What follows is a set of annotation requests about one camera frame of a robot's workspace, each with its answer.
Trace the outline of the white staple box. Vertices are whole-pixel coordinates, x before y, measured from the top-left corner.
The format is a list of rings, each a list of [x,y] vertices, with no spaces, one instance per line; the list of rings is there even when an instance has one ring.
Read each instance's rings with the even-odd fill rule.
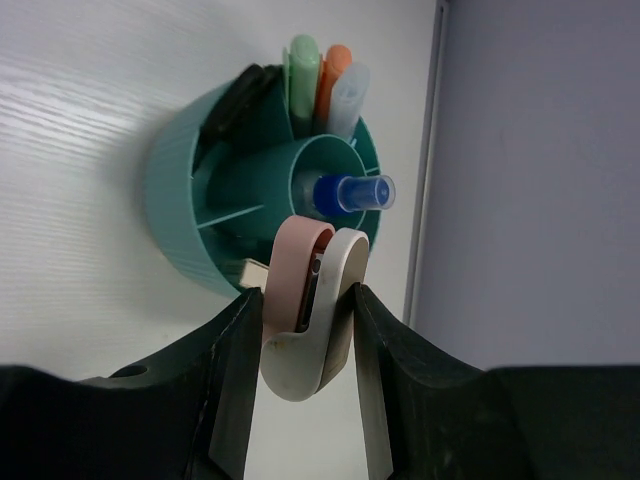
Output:
[[[236,284],[244,289],[259,288],[264,291],[266,288],[269,267],[254,260],[243,259],[237,263]]]

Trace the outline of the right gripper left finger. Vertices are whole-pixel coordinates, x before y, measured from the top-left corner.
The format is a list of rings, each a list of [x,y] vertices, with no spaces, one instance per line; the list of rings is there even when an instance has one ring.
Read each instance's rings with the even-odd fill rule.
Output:
[[[240,479],[256,397],[263,297],[108,377],[1,370],[5,479]]]

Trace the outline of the black handled scissors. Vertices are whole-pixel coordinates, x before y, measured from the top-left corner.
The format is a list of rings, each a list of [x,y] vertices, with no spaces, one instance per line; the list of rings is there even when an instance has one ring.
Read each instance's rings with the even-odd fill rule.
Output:
[[[213,147],[229,139],[261,105],[282,76],[281,65],[251,64],[231,82],[205,118],[199,143]]]

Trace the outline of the blue highlighter marker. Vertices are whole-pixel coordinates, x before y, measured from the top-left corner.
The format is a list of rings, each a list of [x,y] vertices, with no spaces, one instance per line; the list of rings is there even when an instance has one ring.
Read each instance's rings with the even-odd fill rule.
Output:
[[[360,119],[370,85],[370,70],[360,62],[351,63],[331,90],[326,130],[350,141]]]

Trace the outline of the green highlighter marker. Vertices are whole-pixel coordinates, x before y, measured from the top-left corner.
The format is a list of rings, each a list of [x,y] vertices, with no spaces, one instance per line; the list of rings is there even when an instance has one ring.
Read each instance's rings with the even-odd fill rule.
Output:
[[[295,138],[306,137],[312,129],[312,119],[321,55],[313,37],[296,35],[290,44],[289,59],[289,112]]]

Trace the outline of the orange highlighter marker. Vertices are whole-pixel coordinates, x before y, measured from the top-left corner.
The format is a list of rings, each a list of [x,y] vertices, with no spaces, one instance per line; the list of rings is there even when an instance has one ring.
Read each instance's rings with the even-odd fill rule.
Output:
[[[333,86],[351,63],[351,50],[343,44],[330,46],[322,58],[313,117],[314,134],[325,132]]]

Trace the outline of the teal round organizer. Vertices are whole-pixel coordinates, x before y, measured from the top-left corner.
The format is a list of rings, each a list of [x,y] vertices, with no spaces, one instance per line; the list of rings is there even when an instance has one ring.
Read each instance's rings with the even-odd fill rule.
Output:
[[[207,117],[230,85],[193,100],[160,130],[146,163],[144,206],[157,246],[183,276],[229,298],[239,289],[222,268],[270,260],[280,224],[295,214],[294,182],[306,171],[373,177],[380,172],[364,121],[351,141],[321,134],[294,137],[274,85],[230,137],[203,137]]]

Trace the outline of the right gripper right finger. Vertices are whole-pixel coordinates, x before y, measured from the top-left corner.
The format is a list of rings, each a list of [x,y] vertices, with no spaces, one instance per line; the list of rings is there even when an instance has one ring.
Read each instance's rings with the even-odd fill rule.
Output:
[[[635,479],[639,369],[487,371],[396,319],[369,287],[349,292],[372,479]]]

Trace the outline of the clear bottle blue cap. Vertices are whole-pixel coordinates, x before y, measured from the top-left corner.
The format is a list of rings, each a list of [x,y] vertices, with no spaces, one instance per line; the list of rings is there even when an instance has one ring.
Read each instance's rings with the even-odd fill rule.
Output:
[[[395,184],[386,175],[306,171],[299,173],[292,184],[294,211],[317,219],[387,210],[393,206],[395,197]]]

